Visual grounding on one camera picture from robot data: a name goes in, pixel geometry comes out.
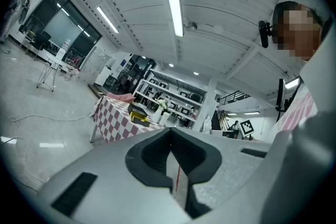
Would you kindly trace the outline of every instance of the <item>white column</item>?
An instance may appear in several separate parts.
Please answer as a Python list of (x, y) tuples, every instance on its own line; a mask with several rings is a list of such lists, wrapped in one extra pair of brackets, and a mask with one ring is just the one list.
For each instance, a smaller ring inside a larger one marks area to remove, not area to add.
[(199, 131), (203, 125), (205, 119), (209, 116), (212, 119), (212, 116), (216, 110), (217, 102), (215, 100), (215, 89), (217, 86), (217, 78), (211, 78), (208, 84), (208, 92), (206, 93), (203, 106), (198, 114), (197, 120), (194, 123), (193, 130)]

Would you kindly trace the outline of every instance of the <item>gray floor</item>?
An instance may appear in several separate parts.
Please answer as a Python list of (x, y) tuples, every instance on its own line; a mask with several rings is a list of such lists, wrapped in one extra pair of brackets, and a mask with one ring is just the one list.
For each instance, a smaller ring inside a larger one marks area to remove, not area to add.
[[(29, 117), (19, 122), (17, 130), (17, 123), (10, 122), (8, 118), (39, 114), (57, 119), (76, 119), (92, 111), (97, 98), (87, 86), (73, 78), (66, 81), (64, 76), (59, 77), (59, 72), (54, 92), (37, 89), (44, 62), (38, 59), (33, 61), (34, 55), (25, 54), (23, 48), (19, 49), (9, 41), (0, 48), (5, 52), (11, 51), (9, 55), (0, 51), (0, 134), (2, 142), (6, 137), (14, 136), (21, 136), (27, 141), (26, 166), (25, 141), (3, 144), (0, 151), (12, 176), (38, 189), (43, 182), (33, 175), (47, 181), (53, 174), (104, 142), (97, 134), (96, 142), (89, 143), (94, 127), (89, 117), (75, 122)], [(51, 76), (47, 82), (52, 85)], [(49, 144), (48, 147), (41, 147), (43, 144), (40, 143)]]

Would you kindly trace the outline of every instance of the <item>box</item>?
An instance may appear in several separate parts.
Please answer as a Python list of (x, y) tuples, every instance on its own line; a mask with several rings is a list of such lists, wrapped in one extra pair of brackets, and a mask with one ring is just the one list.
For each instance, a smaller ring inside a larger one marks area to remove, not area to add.
[(135, 124), (141, 124), (149, 127), (150, 121), (147, 119), (147, 113), (139, 106), (130, 104), (127, 108), (131, 121)]

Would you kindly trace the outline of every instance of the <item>glass wall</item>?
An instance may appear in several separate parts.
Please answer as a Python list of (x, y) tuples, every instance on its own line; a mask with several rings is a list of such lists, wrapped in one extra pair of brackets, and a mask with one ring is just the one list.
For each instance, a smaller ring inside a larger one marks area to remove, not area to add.
[(28, 34), (30, 38), (49, 34), (50, 44), (44, 49), (53, 55), (66, 41), (69, 47), (63, 61), (75, 67), (101, 37), (70, 0), (42, 0), (19, 29), (24, 34), (28, 30), (33, 33)]

